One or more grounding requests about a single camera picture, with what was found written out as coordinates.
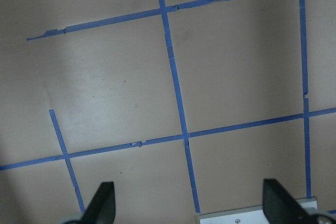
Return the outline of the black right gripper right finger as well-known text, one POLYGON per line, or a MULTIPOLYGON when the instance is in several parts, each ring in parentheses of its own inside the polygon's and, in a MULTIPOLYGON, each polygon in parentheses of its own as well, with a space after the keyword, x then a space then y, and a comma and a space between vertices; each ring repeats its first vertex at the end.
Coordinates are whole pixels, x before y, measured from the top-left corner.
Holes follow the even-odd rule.
POLYGON ((319 223, 317 215, 310 215, 276 179, 264 179, 262 187, 263 213, 269 223, 319 223))

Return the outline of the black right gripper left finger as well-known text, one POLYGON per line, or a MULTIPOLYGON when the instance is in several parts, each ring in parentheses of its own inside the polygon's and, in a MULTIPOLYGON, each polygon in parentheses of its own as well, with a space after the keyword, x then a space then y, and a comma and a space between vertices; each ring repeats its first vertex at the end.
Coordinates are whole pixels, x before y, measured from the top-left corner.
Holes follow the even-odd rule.
POLYGON ((82 223, 114 223, 116 196, 114 182, 102 182, 82 215, 82 223))

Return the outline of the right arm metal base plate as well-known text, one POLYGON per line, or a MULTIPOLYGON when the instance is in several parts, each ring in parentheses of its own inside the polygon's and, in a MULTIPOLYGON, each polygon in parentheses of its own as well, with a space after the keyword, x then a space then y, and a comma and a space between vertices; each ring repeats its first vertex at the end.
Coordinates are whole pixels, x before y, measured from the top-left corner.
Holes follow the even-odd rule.
POLYGON ((260 224, 269 223, 263 213, 262 206, 253 206, 228 211, 199 215, 200 224, 260 224))

